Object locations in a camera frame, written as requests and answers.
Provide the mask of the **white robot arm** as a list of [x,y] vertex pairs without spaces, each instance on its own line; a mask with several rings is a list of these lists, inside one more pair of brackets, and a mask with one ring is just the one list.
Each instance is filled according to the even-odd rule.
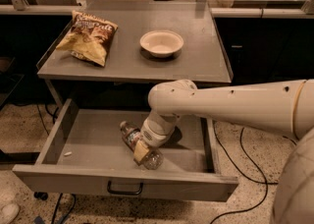
[[298,141],[282,172],[270,224],[314,224],[314,81],[202,88],[190,80],[153,86],[141,127],[159,147],[181,116],[195,115],[256,128]]

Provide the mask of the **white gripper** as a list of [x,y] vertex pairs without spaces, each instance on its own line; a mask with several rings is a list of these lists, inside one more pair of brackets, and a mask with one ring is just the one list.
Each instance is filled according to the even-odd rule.
[[134,148],[133,159],[140,165],[142,160],[150,152],[150,146],[159,147],[166,143],[175,130],[175,122],[161,122],[146,119],[141,127],[141,134],[144,140],[139,140]]

